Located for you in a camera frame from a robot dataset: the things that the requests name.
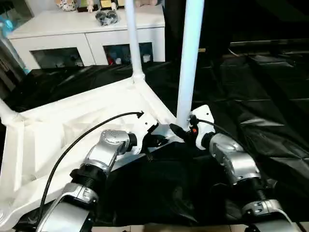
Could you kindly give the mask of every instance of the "stuffed toy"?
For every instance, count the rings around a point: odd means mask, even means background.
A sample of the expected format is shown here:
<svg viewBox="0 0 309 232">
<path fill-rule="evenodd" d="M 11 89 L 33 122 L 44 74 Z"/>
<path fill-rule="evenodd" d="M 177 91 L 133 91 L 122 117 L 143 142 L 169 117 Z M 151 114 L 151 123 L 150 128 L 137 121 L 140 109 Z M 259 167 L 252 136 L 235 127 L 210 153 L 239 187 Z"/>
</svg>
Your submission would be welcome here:
<svg viewBox="0 0 309 232">
<path fill-rule="evenodd" d="M 155 6 L 159 3 L 159 0 L 135 0 L 136 7 L 141 7 L 143 5 Z"/>
<path fill-rule="evenodd" d="M 76 4 L 74 0 L 55 0 L 56 5 L 63 11 L 75 11 Z"/>
<path fill-rule="evenodd" d="M 89 13 L 91 13 L 93 11 L 93 0 L 87 0 L 87 10 Z"/>
</svg>

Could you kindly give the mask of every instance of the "white metal frame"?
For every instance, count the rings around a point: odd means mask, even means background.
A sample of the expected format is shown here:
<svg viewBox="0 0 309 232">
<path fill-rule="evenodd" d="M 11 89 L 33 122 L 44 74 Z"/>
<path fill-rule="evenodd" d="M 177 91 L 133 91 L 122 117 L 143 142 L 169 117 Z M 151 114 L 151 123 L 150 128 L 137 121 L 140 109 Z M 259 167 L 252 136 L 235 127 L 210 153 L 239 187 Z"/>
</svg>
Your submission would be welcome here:
<svg viewBox="0 0 309 232">
<path fill-rule="evenodd" d="M 201 27 L 203 3 L 204 0 L 187 0 L 186 6 L 177 112 L 178 123 L 184 128 L 192 103 L 199 42 L 197 31 Z M 176 118 L 144 81 L 133 0 L 126 0 L 126 15 L 133 65 L 131 78 L 19 114 L 0 101 L 1 121 L 7 127 L 0 175 L 0 231 L 9 230 L 22 215 L 39 206 L 56 159 L 87 128 L 119 113 L 143 110 L 160 123 L 157 133 L 168 138 L 172 136 L 169 124 L 175 123 Z M 103 128 L 129 130 L 135 120 L 134 116 L 126 116 Z M 46 202 L 55 199 L 71 180 L 69 173 L 80 165 L 84 155 L 97 142 L 99 133 L 100 130 L 89 134 L 63 159 L 51 182 Z"/>
</svg>

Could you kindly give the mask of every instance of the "white tube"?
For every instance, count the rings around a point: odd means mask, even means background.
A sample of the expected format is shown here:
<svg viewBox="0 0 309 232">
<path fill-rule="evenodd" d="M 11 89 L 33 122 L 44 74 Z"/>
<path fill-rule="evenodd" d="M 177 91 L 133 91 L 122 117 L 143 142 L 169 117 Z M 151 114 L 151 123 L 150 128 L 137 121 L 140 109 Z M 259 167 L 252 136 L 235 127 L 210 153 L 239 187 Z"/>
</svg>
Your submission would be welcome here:
<svg viewBox="0 0 309 232">
<path fill-rule="evenodd" d="M 0 117 L 1 123 L 5 126 L 9 125 L 16 117 L 18 113 L 11 110 L 10 107 L 0 99 Z"/>
<path fill-rule="evenodd" d="M 135 24 L 135 9 L 133 0 L 126 0 L 126 22 L 130 39 L 130 53 L 133 67 L 133 81 L 144 80 L 145 74 L 141 69 L 140 46 L 137 38 Z"/>
<path fill-rule="evenodd" d="M 185 130 L 188 129 L 189 124 L 187 120 L 192 106 L 203 11 L 204 0 L 187 0 L 176 120 L 176 124 Z"/>
</svg>

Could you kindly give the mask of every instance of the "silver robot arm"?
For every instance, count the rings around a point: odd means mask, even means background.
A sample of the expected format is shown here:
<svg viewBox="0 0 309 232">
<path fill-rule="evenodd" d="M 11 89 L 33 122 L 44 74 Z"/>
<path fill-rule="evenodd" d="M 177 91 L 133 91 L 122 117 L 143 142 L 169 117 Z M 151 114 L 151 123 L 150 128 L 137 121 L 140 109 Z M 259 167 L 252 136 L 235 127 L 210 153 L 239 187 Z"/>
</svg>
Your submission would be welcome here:
<svg viewBox="0 0 309 232">
<path fill-rule="evenodd" d="M 298 231 L 280 203 L 265 196 L 255 161 L 236 141 L 218 133 L 209 145 L 211 155 L 224 166 L 230 184 L 239 194 L 243 216 L 252 221 L 247 232 Z"/>
<path fill-rule="evenodd" d="M 145 135 L 156 125 L 151 115 L 143 114 L 132 129 L 134 133 L 104 130 L 80 168 L 71 172 L 72 181 L 49 207 L 36 232 L 90 232 L 96 218 L 95 207 L 117 156 L 138 155 Z"/>
<path fill-rule="evenodd" d="M 246 232 L 297 232 L 276 199 L 268 199 L 262 176 L 254 159 L 229 136 L 216 133 L 208 106 L 195 109 L 190 117 L 190 130 L 171 124 L 171 130 L 190 146 L 207 150 L 224 167 L 230 185 L 239 195 L 239 207 L 248 222 Z"/>
</svg>

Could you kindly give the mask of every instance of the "floor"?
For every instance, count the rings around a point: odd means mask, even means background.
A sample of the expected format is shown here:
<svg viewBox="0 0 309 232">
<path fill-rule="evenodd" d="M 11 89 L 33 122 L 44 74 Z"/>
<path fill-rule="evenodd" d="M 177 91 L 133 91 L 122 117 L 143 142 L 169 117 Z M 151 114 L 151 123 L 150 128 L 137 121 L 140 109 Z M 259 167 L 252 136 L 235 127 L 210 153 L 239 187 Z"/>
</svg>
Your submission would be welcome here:
<svg viewBox="0 0 309 232">
<path fill-rule="evenodd" d="M 309 232 L 309 222 L 302 222 L 303 227 Z M 145 225 L 145 226 L 126 226 L 126 227 L 95 227 L 92 232 L 244 232 L 245 225 L 229 225 L 229 226 L 208 226 L 208 227 L 178 227 L 168 225 Z"/>
</svg>

